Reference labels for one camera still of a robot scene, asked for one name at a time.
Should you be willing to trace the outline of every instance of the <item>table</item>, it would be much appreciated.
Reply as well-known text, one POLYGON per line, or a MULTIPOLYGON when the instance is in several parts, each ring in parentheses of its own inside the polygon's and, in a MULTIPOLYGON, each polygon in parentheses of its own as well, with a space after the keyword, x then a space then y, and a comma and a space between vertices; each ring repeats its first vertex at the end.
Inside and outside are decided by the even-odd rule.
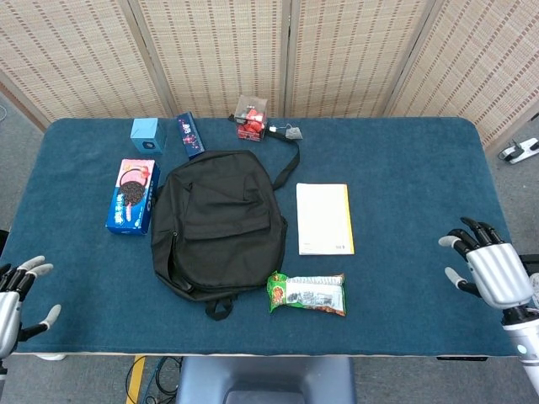
MULTIPOLYGON (((214 322, 153 273, 150 236, 104 222, 122 158, 141 157, 132 120, 58 120, 45 134, 1 262, 45 254, 55 269, 24 303, 28 326, 61 303, 26 353, 511 355, 501 313, 446 279, 458 254, 437 244, 468 215, 509 234, 473 125, 458 118, 275 120, 299 125, 302 161, 276 192, 289 221, 282 272, 345 273, 346 317, 289 307, 269 314, 265 290, 239 296, 214 322), (298 255, 296 183, 347 183, 355 255, 298 255)), ((174 120, 167 173, 187 161, 174 120)), ((249 149, 275 175, 295 153, 274 139, 241 141, 226 120, 196 120, 207 150, 249 149)))

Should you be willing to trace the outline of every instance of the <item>robotic hand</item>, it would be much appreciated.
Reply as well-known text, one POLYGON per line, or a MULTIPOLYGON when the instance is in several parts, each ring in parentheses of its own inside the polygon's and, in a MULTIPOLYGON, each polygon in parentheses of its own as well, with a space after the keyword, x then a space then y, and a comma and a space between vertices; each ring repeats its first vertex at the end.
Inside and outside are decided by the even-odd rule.
POLYGON ((21 306, 35 279, 48 274, 52 270, 51 263, 45 263, 45 257, 39 256, 23 263, 18 268, 10 264, 0 268, 0 397, 8 370, 2 366, 19 342, 47 331, 60 315, 61 306, 51 308, 47 317, 28 328, 22 328, 20 321, 21 306))
POLYGON ((526 306, 534 293, 528 274, 513 246, 504 242, 491 225, 467 217, 461 221, 475 238, 463 229, 454 229, 438 243, 452 247, 464 258, 475 284, 450 267, 446 268, 447 278, 457 289, 503 311, 502 326, 539 394, 539 310, 526 306))

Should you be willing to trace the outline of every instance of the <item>black backpack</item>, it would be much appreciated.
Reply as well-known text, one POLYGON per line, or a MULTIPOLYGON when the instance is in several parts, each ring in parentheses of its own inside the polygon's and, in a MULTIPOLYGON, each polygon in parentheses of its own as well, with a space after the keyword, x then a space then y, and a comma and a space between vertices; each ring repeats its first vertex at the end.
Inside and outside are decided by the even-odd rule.
POLYGON ((273 183, 250 151, 205 151, 168 175, 153 207, 158 278, 185 299, 205 301, 214 320, 227 318, 237 294, 264 286, 283 262, 287 223, 274 190, 300 152, 284 135, 266 135, 297 148, 273 183))

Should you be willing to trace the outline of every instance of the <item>snack bag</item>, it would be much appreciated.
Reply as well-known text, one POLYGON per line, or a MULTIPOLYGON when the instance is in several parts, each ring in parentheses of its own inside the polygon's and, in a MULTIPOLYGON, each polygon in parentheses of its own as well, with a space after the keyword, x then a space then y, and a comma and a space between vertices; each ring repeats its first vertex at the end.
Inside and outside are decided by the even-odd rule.
POLYGON ((288 278, 273 272, 268 278, 269 312, 277 306, 301 307, 346 315, 344 274, 288 278))

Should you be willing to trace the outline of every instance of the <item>dark blue box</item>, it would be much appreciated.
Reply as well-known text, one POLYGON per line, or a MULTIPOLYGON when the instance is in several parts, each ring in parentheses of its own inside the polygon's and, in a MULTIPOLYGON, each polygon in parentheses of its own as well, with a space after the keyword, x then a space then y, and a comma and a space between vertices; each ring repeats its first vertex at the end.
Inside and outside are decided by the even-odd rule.
POLYGON ((152 213, 152 195, 159 182, 154 160, 121 161, 105 226, 113 233, 146 234, 152 213))
POLYGON ((190 112, 178 115, 176 120, 178 121, 178 129, 182 136, 187 157, 191 160, 205 150, 200 140, 199 131, 196 129, 193 115, 190 112))

